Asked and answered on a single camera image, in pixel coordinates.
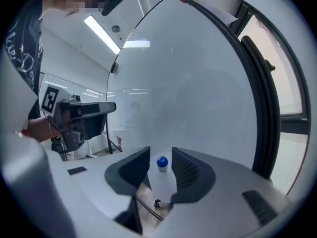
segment fluorescent light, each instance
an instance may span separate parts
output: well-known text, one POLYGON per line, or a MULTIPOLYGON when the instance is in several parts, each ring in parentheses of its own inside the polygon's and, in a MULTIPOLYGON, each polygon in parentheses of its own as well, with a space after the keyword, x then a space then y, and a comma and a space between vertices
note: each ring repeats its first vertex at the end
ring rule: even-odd
POLYGON ((129 94, 147 94, 147 93, 129 93, 129 94))
POLYGON ((120 48, 112 40, 112 38, 105 32, 101 25, 91 15, 84 20, 84 22, 99 36, 100 39, 108 45, 109 48, 117 55, 120 52, 120 48))
POLYGON ((123 48, 149 48, 150 41, 126 41, 123 48))
POLYGON ((90 90, 90 89, 86 89, 86 91, 91 92, 91 93, 95 93, 95 94, 98 94, 98 95, 99 95, 99 92, 95 92, 95 91, 90 90))
POLYGON ((138 89, 128 89, 127 91, 137 91, 138 89))
POLYGON ((55 84, 55 83, 48 82, 48 81, 44 81, 44 83, 47 83, 47 84, 49 84, 49 85, 54 85, 54 86, 57 86, 57 87, 60 87, 60 88, 64 88, 64 89, 66 89, 66 88, 67 88, 66 86, 57 85, 57 84, 55 84))
POLYGON ((91 96, 91 97, 95 97, 95 98, 99 98, 99 96, 95 96, 95 95, 92 95, 92 94, 89 94, 89 93, 82 93, 82 94, 85 94, 85 95, 88 95, 88 96, 91 96))

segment ceiling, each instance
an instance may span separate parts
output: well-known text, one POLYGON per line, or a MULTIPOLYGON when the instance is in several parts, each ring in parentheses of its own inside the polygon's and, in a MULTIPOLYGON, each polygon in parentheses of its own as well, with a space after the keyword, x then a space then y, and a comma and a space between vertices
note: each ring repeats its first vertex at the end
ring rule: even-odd
MULTIPOLYGON (((160 0, 140 1, 143 8, 144 1, 147 1, 147 9, 150 9, 160 0)), ((239 6, 238 0, 208 0, 208 3, 232 15, 235 14, 239 6)), ((43 17, 43 26, 110 71, 116 54, 84 23, 89 15, 78 13, 65 17, 64 12, 51 10, 43 17)), ((108 16, 102 16, 100 13, 93 14, 93 16, 121 48, 131 31, 142 19, 143 14, 138 0, 124 0, 108 16), (119 25, 120 32, 112 32, 113 25, 119 25)))

